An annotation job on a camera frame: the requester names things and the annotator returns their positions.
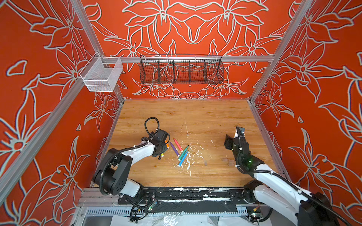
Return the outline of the pink marker pen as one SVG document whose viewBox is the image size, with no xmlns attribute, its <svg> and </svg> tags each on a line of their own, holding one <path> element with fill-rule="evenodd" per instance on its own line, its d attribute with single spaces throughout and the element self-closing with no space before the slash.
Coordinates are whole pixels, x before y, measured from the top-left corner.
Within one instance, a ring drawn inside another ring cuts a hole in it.
<svg viewBox="0 0 362 226">
<path fill-rule="evenodd" d="M 173 138 L 173 140 L 174 140 L 176 146 L 178 147 L 179 151 L 182 152 L 182 151 L 183 151 L 183 148 L 181 147 L 181 145 L 179 144 L 179 142 L 178 142 L 175 138 Z"/>
</svg>

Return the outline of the blue marker pen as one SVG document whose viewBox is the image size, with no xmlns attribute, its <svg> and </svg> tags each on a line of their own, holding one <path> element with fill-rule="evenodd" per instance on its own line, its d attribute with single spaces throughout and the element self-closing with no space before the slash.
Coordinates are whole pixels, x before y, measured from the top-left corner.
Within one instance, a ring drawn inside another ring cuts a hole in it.
<svg viewBox="0 0 362 226">
<path fill-rule="evenodd" d="M 180 162 L 179 162 L 179 164 L 178 164 L 178 166 L 179 167 L 181 167 L 182 166 L 182 164 L 183 164 L 183 162 L 185 161 L 185 159 L 186 159 L 186 157 L 187 157 L 187 155 L 188 155 L 188 151 L 185 153 L 185 155 L 182 157 L 182 159 L 180 160 Z"/>
</svg>

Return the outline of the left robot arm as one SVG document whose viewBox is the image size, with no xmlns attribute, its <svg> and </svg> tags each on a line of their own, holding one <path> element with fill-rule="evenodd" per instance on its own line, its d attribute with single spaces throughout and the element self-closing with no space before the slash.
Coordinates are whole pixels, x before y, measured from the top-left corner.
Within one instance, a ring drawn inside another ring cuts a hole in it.
<svg viewBox="0 0 362 226">
<path fill-rule="evenodd" d="M 148 137 L 143 137 L 136 146 L 122 150 L 109 149 L 94 173 L 93 183 L 99 186 L 103 195 L 137 197 L 143 187 L 129 179 L 132 165 L 149 156 L 160 157 L 167 151 L 169 141 L 169 133 L 159 129 Z"/>
</svg>

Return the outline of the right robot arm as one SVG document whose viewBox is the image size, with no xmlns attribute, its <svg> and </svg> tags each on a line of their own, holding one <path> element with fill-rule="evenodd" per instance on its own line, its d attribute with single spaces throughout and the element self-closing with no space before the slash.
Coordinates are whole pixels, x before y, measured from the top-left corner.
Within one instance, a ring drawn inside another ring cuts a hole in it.
<svg viewBox="0 0 362 226">
<path fill-rule="evenodd" d="M 232 151 L 238 171 L 253 178 L 244 185 L 243 198 L 247 203 L 264 203 L 296 226 L 339 225 L 325 195 L 303 189 L 272 170 L 251 154 L 243 135 L 226 135 L 224 146 Z"/>
</svg>

